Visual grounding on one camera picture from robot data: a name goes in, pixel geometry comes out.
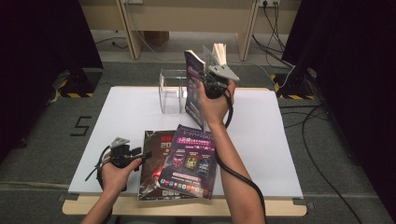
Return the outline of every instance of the human arm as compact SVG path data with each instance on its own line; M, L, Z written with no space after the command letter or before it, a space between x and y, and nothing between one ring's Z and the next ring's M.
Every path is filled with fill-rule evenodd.
M231 80L228 89L233 97L235 84ZM251 180L223 123L228 110L225 97L208 99L203 83L200 83L199 92L201 108L210 132L215 138L219 157L229 168ZM256 190L223 169L220 170L220 176L233 223L264 223L264 212Z
M81 221L82 224L102 223L105 220L122 189L126 186L129 174L141 162L142 159L136 159L122 169L115 167L111 162L102 166L103 192L87 216Z

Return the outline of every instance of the gray carpet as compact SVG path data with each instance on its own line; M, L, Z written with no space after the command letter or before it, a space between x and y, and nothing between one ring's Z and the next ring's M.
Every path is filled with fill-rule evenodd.
M27 147L12 149L0 165L0 223L79 223L81 217L63 214L62 197L111 86L157 86L161 69L185 69L184 64L177 63L104 63L104 66L92 98L59 98L48 105L26 136ZM272 81L256 65L230 66L241 78L239 87L274 89ZM269 74L285 72L266 68ZM357 223L309 159L302 124L294 125L303 121L312 107L283 108L319 105L320 100L278 102L308 213L304 217L269 217L269 223ZM361 167L348 157L326 108L321 107L314 114L318 116L305 124L304 137L321 172L344 195L363 223L392 223ZM91 117L80 123L90 128L85 136L71 136L84 132L75 128L80 116ZM28 182L39 184L32 186Z

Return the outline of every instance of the forearm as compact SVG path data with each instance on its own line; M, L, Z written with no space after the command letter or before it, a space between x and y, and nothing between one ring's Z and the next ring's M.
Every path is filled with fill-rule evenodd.
M220 159L232 170L251 179L223 124L209 125ZM220 170L221 182L233 223L264 223L264 213L258 193L242 180Z
M113 204L119 197L119 192L104 191L96 204L91 208L87 216L82 220L82 224L102 223L111 211Z

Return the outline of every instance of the white table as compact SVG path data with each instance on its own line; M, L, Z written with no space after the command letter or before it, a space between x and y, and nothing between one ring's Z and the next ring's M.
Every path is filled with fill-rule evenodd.
M275 93L264 89L237 89L234 99L233 120L228 132L252 179L262 190L267 204L267 215L303 216L306 213L305 205L293 204L293 199L302 199L303 193L290 155ZM87 182L85 178L97 163L102 150L115 137L130 139L131 148L142 147L145 130L175 130L178 124L198 128L186 113L163 114L158 88L113 87L107 96L69 188L70 193L84 196L80 196L77 201L66 200L64 212L86 214L97 200L102 190L95 174ZM173 203L168 204L172 206L163 206L160 203L158 205L138 203L135 201L135 195L138 191L139 176L139 172L130 175L128 189L121 194L118 201L119 205L123 204L126 208L122 206L119 206L120 210L115 208L114 215L119 213L119 215L177 216L177 211L180 213L180 210L172 209L172 206L197 205L197 203L189 205ZM200 214L208 216L208 213L214 213L213 216L228 216L225 200L220 199L223 198L224 193L219 172L213 195L214 200L199 203L205 208L195 209L196 213L191 216L200 216ZM216 204L219 209L213 210ZM298 208L298 212L290 212L292 209L279 210L282 206ZM166 212L169 209L176 210L176 212Z

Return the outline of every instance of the human hand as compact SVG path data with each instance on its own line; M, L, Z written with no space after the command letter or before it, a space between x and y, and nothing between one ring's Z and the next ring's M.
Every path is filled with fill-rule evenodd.
M229 85L227 89L230 92L226 91L226 94L231 94L229 96L232 97L233 102L233 94L235 92L235 83L230 79ZM204 83L200 82L199 84L199 96L200 96L200 105L202 108L202 112L204 114L205 120L209 127L211 125L223 124L223 120L228 111L228 104L223 95L221 95L217 99L209 99L205 94L205 86Z
M141 163L142 159L140 158L132 161L124 168L118 168L111 162L105 163L102 166L103 192L106 191L113 194L120 194L127 184L129 174Z

